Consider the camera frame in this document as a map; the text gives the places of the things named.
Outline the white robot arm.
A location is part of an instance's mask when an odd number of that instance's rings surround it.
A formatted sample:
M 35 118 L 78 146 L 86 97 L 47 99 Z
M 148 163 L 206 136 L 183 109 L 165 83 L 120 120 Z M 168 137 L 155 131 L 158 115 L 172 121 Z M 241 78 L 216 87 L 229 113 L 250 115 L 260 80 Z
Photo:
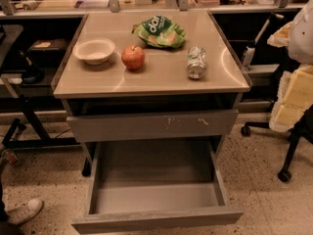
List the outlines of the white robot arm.
M 272 34 L 267 43 L 286 47 L 290 58 L 280 78 L 278 100 L 269 121 L 272 130 L 287 132 L 313 106 L 313 0 Z

